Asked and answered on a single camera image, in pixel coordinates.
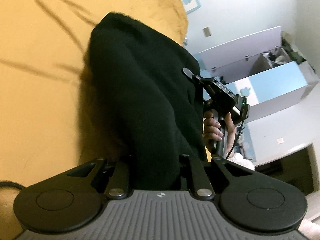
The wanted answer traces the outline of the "person's right hand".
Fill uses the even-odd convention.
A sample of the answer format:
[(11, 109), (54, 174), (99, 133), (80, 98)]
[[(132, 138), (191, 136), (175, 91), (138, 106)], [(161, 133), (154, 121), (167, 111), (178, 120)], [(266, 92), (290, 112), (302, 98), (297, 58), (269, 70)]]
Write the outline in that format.
[[(232, 116), (228, 113), (225, 116), (226, 129), (228, 131), (227, 147), (225, 153), (229, 153), (235, 141), (236, 129), (232, 120)], [(203, 121), (203, 143), (209, 152), (212, 151), (213, 142), (221, 141), (224, 138), (221, 131), (221, 124), (214, 119), (214, 114), (211, 111), (206, 111)]]

